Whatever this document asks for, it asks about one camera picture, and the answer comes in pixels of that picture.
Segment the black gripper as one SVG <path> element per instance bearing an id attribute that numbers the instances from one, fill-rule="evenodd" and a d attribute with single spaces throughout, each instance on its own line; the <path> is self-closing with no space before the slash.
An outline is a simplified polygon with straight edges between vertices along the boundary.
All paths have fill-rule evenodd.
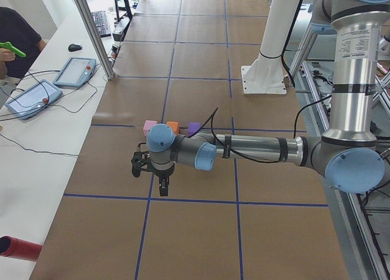
<path id="1" fill-rule="evenodd" d="M 159 194 L 160 196 L 168 196 L 169 177 L 173 174 L 175 167 L 170 167 L 165 170 L 155 169 L 154 175 L 159 178 Z"/>

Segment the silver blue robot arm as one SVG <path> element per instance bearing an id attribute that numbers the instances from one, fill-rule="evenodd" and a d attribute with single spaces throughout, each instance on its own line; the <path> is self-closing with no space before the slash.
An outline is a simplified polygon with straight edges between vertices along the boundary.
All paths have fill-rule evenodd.
<path id="1" fill-rule="evenodd" d="M 374 188 L 386 169 L 375 150 L 377 139 L 370 126 L 378 44 L 388 18 L 389 0 L 313 0 L 313 29 L 336 34 L 330 124 L 320 137 L 287 139 L 202 131 L 184 136 L 156 124 L 147 132 L 147 150 L 136 150 L 132 158 L 133 175 L 153 173 L 159 179 L 160 195 L 166 196 L 169 177 L 178 163 L 209 171 L 216 156 L 240 157 L 311 168 L 346 193 Z"/>

